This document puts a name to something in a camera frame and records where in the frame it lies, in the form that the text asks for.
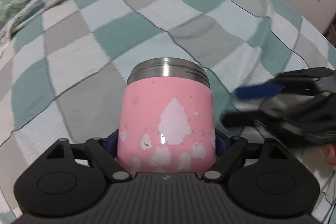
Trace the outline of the person's right hand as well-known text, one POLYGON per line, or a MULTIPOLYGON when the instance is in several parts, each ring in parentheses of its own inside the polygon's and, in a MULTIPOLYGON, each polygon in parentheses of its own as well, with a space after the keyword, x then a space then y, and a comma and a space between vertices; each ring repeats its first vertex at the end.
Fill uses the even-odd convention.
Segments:
POLYGON ((322 146, 323 154, 328 165, 336 166, 336 147, 335 144, 326 144, 322 146))

